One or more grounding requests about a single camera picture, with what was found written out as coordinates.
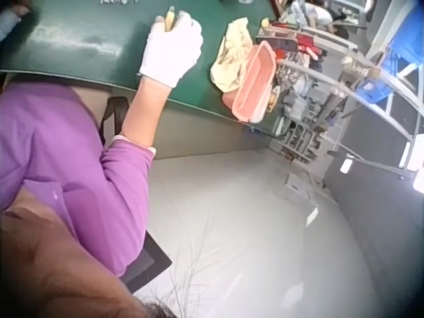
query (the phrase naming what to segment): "ceiling light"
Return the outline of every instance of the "ceiling light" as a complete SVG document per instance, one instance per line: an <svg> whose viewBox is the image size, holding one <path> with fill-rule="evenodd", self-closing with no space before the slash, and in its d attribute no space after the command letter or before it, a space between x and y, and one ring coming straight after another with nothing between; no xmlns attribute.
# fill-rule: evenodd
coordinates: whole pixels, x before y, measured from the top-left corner
<svg viewBox="0 0 424 318"><path fill-rule="evenodd" d="M343 162L342 167L340 168L340 172L342 172L343 174L347 174L350 170L350 167L352 166L353 160L352 159L346 159Z"/></svg>

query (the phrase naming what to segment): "white floor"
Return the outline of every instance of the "white floor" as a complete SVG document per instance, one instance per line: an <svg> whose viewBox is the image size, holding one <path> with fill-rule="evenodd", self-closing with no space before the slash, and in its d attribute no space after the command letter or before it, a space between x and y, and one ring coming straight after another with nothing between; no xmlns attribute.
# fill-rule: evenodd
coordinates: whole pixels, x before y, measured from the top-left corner
<svg viewBox="0 0 424 318"><path fill-rule="evenodd" d="M183 318L378 317L339 206L314 193L307 227L313 206L284 190L289 173L308 180L270 150L156 161L148 229L174 263L136 296Z"/></svg>

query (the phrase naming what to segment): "purple sweater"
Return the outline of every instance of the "purple sweater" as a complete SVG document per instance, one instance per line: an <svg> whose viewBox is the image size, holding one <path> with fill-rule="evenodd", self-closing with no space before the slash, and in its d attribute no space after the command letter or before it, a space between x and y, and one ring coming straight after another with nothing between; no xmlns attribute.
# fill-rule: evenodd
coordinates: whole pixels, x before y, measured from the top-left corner
<svg viewBox="0 0 424 318"><path fill-rule="evenodd" d="M0 208L24 185L79 243L120 276L140 254L153 153L125 140L103 149L70 88L11 84L0 98Z"/></svg>

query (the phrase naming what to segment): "wrist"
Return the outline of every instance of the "wrist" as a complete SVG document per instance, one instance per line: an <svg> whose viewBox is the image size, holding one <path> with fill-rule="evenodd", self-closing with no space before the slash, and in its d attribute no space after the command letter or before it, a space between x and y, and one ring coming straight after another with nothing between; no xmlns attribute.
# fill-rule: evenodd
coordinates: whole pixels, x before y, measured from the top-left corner
<svg viewBox="0 0 424 318"><path fill-rule="evenodd" d="M148 76L143 76L138 86L138 92L140 91L147 91L158 99L167 100L172 88Z"/></svg>

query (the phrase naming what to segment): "yellow cloth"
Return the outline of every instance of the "yellow cloth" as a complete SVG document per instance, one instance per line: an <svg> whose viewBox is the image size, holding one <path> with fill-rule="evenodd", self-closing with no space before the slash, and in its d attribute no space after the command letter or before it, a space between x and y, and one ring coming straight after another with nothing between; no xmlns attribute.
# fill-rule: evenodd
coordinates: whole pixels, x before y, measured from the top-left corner
<svg viewBox="0 0 424 318"><path fill-rule="evenodd" d="M247 57L253 47L247 24L248 19L242 18L228 25L212 65L212 82L224 93L238 89L246 75Z"/></svg>

